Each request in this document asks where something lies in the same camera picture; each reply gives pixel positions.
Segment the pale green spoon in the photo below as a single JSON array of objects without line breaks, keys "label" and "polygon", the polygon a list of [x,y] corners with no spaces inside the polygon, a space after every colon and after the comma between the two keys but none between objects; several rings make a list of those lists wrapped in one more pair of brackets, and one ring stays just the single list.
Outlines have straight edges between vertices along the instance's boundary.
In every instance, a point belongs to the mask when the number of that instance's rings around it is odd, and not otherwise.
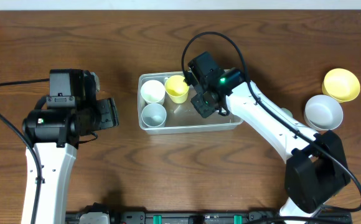
[{"label": "pale green spoon", "polygon": [[286,108],[281,108],[288,116],[293,118],[293,114],[292,112],[290,112],[290,110],[286,109]]}]

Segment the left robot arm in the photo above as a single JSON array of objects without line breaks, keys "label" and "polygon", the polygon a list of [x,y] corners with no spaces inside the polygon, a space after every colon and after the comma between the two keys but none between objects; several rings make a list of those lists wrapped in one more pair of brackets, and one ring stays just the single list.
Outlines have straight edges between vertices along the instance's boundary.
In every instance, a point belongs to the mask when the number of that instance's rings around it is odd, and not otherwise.
[{"label": "left robot arm", "polygon": [[22,223],[64,223],[72,167],[82,136],[119,125],[113,98],[98,100],[98,76],[51,70],[49,94],[24,119],[27,183]]}]

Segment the grey bowl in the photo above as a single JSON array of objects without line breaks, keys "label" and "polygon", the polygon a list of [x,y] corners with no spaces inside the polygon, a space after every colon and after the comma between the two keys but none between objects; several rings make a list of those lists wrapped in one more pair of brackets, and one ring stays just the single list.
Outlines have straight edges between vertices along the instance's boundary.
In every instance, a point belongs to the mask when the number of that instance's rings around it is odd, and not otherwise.
[{"label": "grey bowl", "polygon": [[309,127],[318,131],[338,128],[344,119],[341,105],[327,95],[310,98],[304,109],[304,120]]}]

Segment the yellow bowl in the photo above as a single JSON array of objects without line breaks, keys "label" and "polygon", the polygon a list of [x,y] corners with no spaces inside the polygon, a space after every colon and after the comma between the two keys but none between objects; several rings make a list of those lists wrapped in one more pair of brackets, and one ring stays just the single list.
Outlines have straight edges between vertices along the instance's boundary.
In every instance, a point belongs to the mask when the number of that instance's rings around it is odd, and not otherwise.
[{"label": "yellow bowl", "polygon": [[335,68],[328,71],[322,82],[323,94],[339,103],[352,101],[360,94],[360,82],[349,70]]}]

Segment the white bowl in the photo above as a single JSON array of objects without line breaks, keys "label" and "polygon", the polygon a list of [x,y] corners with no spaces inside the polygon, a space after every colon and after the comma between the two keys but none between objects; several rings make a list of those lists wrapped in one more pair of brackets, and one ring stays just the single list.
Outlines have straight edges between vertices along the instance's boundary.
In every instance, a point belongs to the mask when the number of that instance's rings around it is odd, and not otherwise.
[{"label": "white bowl", "polygon": [[218,114],[221,116],[229,116],[231,113],[232,113],[231,107],[229,106],[221,106],[218,111]]}]

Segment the white cup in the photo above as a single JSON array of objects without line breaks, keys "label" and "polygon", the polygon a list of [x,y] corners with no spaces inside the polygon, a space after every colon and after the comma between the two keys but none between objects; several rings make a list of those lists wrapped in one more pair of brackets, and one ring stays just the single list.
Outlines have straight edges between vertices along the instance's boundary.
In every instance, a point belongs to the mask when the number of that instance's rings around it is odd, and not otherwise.
[{"label": "white cup", "polygon": [[164,85],[158,80],[149,80],[141,87],[141,96],[147,104],[157,103],[163,105],[165,95]]}]

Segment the yellow cup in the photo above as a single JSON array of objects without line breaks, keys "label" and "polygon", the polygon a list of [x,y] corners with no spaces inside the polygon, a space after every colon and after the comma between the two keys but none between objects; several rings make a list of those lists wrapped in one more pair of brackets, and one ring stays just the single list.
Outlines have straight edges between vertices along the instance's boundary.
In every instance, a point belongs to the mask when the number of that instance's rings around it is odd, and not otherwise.
[{"label": "yellow cup", "polygon": [[170,99],[177,104],[182,104],[187,100],[189,85],[185,82],[182,75],[173,75],[167,79],[164,84],[166,93]]}]

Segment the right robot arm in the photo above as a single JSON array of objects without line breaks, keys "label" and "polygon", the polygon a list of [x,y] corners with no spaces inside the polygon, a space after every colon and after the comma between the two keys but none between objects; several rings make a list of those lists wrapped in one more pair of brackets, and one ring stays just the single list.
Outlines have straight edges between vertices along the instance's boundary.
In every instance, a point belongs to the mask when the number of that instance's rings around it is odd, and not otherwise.
[{"label": "right robot arm", "polygon": [[286,164],[286,203],[279,211],[285,223],[317,222],[326,202],[354,180],[340,137],[319,134],[288,116],[236,68],[192,68],[185,81],[196,89],[194,108],[206,118],[217,111],[248,123]]}]

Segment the grey cup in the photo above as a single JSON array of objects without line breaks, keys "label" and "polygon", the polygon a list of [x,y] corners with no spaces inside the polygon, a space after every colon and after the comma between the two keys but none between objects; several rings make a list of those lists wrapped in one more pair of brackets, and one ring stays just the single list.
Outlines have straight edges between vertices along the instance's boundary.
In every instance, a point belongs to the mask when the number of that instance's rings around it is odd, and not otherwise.
[{"label": "grey cup", "polygon": [[161,128],[166,124],[167,111],[163,105],[151,103],[143,108],[141,119],[149,128]]}]

